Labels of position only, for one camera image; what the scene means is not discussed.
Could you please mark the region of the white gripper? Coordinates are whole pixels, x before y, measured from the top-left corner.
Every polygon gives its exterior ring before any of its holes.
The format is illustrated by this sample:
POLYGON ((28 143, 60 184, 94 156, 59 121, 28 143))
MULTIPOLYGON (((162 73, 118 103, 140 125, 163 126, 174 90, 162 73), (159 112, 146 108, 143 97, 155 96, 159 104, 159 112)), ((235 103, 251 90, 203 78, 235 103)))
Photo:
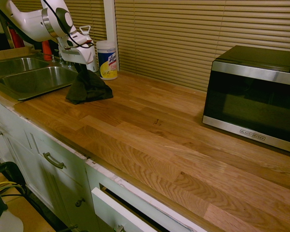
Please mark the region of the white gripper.
POLYGON ((58 37, 59 53, 65 61, 74 62, 74 67, 78 73, 87 73, 86 64, 94 60, 93 41, 87 35, 72 35, 73 41, 69 36, 58 37))

